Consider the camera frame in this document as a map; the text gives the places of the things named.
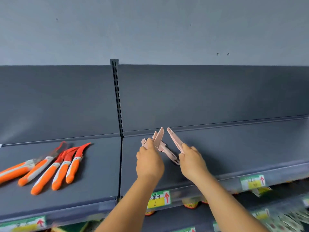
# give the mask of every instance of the white wall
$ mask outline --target white wall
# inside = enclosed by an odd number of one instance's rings
[[[309,0],[0,0],[0,65],[309,66],[308,7]]]

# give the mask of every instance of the hand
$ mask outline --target hand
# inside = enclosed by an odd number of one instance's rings
[[[181,172],[186,178],[194,183],[201,175],[210,174],[205,160],[195,147],[183,143],[182,148],[184,153],[179,154],[179,161]]]
[[[164,163],[151,138],[147,139],[147,147],[141,147],[136,154],[137,177],[147,177],[159,181],[164,173]]]

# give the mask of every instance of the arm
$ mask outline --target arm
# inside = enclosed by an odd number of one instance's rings
[[[181,171],[207,199],[222,232],[269,232],[209,173],[195,147],[186,144],[182,147],[184,154],[179,154]]]
[[[95,232],[141,231],[149,198],[164,173],[164,163],[150,138],[147,145],[148,149],[141,147],[136,154],[136,181]]]

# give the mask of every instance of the orange and white handle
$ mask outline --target orange and white handle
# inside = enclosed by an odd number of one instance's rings
[[[32,181],[37,175],[39,175],[54,159],[54,157],[47,156],[44,160],[39,162],[27,175],[19,179],[18,185],[20,187],[26,185]]]
[[[70,165],[68,172],[66,173],[66,182],[68,184],[74,181],[75,174],[79,167],[79,162],[82,160],[81,157],[74,157],[72,164]]]
[[[71,161],[64,161],[58,169],[54,179],[52,180],[52,190],[57,191],[61,187],[63,179],[66,177]]]
[[[13,167],[10,167],[2,172],[0,172],[0,184],[14,178],[17,178],[21,175],[26,174],[35,167],[33,160],[27,160],[24,163],[17,164]]]
[[[48,183],[48,181],[52,178],[52,176],[57,171],[57,168],[59,168],[60,163],[53,163],[43,174],[42,176],[37,180],[37,182],[34,184],[34,186],[31,189],[32,195],[38,195],[43,190],[43,187]]]

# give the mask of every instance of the red arrow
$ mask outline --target red arrow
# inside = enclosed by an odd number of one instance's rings
[[[42,221],[42,220],[40,219],[40,220],[38,220],[37,225],[40,224],[40,226],[43,227],[43,225],[42,225],[43,223],[44,223],[44,221]]]
[[[264,185],[264,177],[263,176],[261,176],[260,180],[262,182],[262,185]]]
[[[165,195],[164,195],[164,198],[166,198],[166,203],[168,203],[168,197],[170,197],[170,196],[169,196],[169,194],[166,192]]]

